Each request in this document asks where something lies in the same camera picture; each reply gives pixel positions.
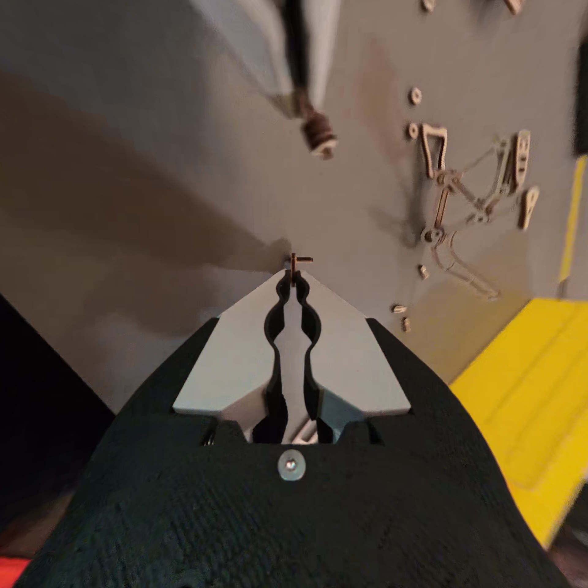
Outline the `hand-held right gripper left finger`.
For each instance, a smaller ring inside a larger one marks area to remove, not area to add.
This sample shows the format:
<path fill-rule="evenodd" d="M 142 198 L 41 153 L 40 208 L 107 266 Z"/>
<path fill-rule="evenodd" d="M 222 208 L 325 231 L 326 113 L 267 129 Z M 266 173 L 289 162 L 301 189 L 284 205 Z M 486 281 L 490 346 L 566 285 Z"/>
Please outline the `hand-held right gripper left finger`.
<path fill-rule="evenodd" d="M 288 409 L 275 340 L 285 327 L 290 284 L 290 271 L 281 270 L 217 317 L 175 413 L 236 422 L 248 442 L 281 442 Z"/>

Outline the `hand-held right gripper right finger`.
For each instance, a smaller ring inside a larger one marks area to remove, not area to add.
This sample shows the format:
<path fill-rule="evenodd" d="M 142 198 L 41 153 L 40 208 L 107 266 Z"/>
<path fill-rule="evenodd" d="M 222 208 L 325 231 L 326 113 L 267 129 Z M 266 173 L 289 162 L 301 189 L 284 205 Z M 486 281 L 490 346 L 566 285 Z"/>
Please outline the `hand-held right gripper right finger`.
<path fill-rule="evenodd" d="M 368 317 L 306 271 L 296 272 L 305 352 L 307 422 L 301 445 L 336 443 L 351 422 L 403 416 L 411 404 L 379 345 Z"/>

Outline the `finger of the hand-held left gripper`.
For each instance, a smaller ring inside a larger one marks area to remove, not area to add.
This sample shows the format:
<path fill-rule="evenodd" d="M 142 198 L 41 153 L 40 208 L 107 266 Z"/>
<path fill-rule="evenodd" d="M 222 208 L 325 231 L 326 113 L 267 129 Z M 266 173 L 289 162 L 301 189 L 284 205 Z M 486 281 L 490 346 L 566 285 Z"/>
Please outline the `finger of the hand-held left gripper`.
<path fill-rule="evenodd" d="M 286 117 L 297 117 L 283 20 L 273 1 L 198 1 L 249 79 Z"/>
<path fill-rule="evenodd" d="M 325 101 L 340 14 L 341 1 L 298 1 L 298 80 L 313 107 Z"/>

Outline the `wooden axle with gear discs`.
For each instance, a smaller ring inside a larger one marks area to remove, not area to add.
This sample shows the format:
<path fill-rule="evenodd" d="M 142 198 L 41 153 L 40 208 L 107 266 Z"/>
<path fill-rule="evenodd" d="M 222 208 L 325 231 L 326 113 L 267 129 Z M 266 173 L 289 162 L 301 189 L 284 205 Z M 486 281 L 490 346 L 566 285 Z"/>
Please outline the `wooden axle with gear discs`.
<path fill-rule="evenodd" d="M 334 157 L 338 137 L 325 114 L 310 110 L 301 126 L 301 133 L 311 155 L 322 160 Z"/>

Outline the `small wooden link piece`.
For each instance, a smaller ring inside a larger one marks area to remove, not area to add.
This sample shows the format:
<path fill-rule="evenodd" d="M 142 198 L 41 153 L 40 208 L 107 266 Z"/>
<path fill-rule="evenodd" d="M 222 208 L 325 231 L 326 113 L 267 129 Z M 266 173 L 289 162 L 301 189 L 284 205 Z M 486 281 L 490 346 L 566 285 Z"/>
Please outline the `small wooden link piece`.
<path fill-rule="evenodd" d="M 305 263 L 313 263 L 313 257 L 298 255 L 295 252 L 290 253 L 289 258 L 285 262 L 285 266 L 289 270 L 290 287 L 296 285 L 296 273 L 299 271 L 299 266 Z"/>

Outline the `wooden crossbow model assembly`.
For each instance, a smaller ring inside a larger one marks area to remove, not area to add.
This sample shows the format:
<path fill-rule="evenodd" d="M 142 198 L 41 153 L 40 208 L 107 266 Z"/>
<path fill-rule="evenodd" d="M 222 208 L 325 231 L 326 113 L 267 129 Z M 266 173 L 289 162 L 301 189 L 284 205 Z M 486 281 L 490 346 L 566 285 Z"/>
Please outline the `wooden crossbow model assembly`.
<path fill-rule="evenodd" d="M 456 249 L 458 235 L 467 229 L 486 226 L 498 218 L 518 213 L 518 230 L 528 231 L 540 196 L 540 187 L 526 187 L 532 133 L 522 129 L 506 138 L 496 138 L 491 147 L 472 164 L 461 169 L 446 166 L 447 128 L 419 124 L 424 170 L 439 189 L 432 224 L 422 229 L 420 239 L 442 271 L 488 301 L 500 292 L 469 265 Z M 476 195 L 465 183 L 466 174 L 489 156 L 496 157 L 496 172 L 488 192 Z"/>

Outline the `black flat object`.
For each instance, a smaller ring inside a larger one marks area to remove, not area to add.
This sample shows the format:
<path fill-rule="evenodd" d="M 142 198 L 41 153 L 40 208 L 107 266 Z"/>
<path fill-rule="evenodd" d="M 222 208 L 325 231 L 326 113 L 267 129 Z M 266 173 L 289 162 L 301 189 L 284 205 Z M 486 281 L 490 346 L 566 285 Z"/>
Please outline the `black flat object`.
<path fill-rule="evenodd" d="M 574 150 L 577 157 L 587 155 L 587 37 L 577 56 Z"/>

